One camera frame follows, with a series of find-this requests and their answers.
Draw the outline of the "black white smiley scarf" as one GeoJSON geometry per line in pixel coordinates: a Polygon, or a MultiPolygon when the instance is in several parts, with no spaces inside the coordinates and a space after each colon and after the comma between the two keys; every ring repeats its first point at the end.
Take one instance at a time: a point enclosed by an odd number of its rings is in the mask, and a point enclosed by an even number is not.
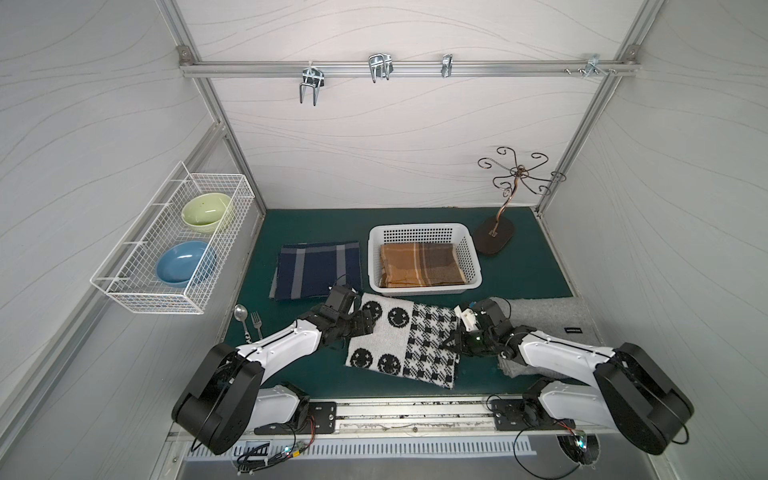
{"type": "Polygon", "coordinates": [[[453,310],[368,293],[361,309],[372,315],[374,329],[349,341],[347,367],[454,387],[460,355],[444,346],[457,331],[453,310]]]}

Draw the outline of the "navy striped scarf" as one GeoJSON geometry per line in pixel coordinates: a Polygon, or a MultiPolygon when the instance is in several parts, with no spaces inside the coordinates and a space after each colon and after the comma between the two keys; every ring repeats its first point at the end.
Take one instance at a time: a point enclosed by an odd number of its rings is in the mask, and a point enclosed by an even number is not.
{"type": "Polygon", "coordinates": [[[336,284],[360,291],[360,244],[325,242],[283,245],[269,297],[276,301],[324,297],[336,284]]]}

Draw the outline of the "grey fuzzy scarf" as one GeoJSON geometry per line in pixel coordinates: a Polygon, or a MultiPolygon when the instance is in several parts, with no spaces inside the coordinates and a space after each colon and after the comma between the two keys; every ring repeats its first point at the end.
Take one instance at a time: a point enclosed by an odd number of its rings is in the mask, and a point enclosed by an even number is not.
{"type": "Polygon", "coordinates": [[[491,297],[513,325],[526,325],[555,337],[602,346],[586,302],[581,297],[508,300],[491,297]]]}

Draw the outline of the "brown plaid scarf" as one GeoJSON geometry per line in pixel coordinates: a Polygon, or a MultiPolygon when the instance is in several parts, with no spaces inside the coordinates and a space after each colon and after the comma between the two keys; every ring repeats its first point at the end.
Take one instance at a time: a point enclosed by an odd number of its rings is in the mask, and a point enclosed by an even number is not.
{"type": "Polygon", "coordinates": [[[383,288],[464,285],[465,274],[453,244],[388,243],[380,248],[383,288]]]}

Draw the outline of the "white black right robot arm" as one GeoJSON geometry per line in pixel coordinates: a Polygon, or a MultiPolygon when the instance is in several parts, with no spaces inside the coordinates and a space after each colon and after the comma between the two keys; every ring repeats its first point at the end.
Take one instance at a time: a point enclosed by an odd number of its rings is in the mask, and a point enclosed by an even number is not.
{"type": "Polygon", "coordinates": [[[491,297],[453,309],[458,327],[445,345],[460,355],[494,357],[510,378],[535,375],[523,395],[530,423],[575,420],[621,433],[659,455],[687,430],[691,400],[640,346],[601,343],[577,297],[491,297]]]}

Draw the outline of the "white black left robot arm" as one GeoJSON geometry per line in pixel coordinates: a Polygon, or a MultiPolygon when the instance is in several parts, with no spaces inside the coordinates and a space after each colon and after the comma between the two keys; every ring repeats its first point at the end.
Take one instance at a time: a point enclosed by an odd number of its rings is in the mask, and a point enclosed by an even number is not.
{"type": "Polygon", "coordinates": [[[223,454],[247,430],[293,420],[302,405],[297,390],[262,385],[318,349],[373,333],[375,320],[362,295],[335,285],[326,300],[284,329],[254,343],[214,345],[175,403],[171,418],[214,454],[223,454]]]}

